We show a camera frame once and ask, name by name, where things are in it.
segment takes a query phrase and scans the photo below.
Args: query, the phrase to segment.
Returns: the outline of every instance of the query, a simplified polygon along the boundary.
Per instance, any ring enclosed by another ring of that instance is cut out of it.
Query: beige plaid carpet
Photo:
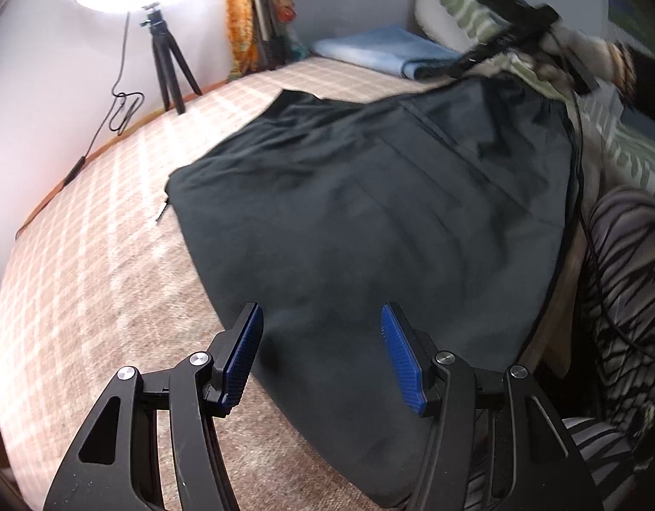
[[[155,215],[169,173],[251,121],[282,88],[368,102],[428,85],[320,58],[233,82],[109,149],[17,241],[0,294],[0,423],[33,509],[42,508],[64,452],[119,368],[173,367],[221,330],[173,211],[158,224]],[[216,428],[243,511],[376,509],[254,378]],[[165,505],[177,510],[166,412],[159,430]]]

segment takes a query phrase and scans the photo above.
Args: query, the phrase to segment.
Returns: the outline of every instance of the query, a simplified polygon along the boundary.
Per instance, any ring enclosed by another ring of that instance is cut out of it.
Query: black and white striped fabric
[[[655,200],[636,189],[615,189],[595,206],[590,229],[610,318],[655,356]],[[637,414],[633,428],[646,431],[652,425],[645,423],[655,415],[655,360],[629,347],[601,318],[593,273],[588,259],[582,274],[582,323],[599,352],[605,419],[628,435]]]
[[[631,449],[618,428],[591,418],[564,419],[564,425],[588,465],[605,511],[614,511],[635,485]],[[465,511],[480,511],[485,468],[470,475]]]

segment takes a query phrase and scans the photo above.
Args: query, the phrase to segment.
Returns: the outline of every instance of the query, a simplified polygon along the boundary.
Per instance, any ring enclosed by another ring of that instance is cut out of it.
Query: blue folded cloth
[[[412,80],[440,76],[460,57],[458,52],[398,26],[319,40],[311,49],[319,56]]]

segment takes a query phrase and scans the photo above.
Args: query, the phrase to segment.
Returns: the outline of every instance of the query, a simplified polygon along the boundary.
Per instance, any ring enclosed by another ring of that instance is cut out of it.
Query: black sleeve
[[[635,66],[635,108],[655,121],[655,59],[628,48]]]

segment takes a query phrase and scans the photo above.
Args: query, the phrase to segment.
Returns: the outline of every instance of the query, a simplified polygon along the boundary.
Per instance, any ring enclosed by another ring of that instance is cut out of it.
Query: blue textured rubber pad
[[[422,367],[415,359],[413,350],[389,305],[382,308],[381,329],[403,401],[410,405],[415,413],[422,415],[427,407],[427,398],[422,386]]]
[[[233,356],[223,373],[223,398],[220,403],[224,408],[230,410],[240,403],[262,334],[264,334],[264,316],[261,308],[257,306],[243,327],[238,345],[233,350]]]

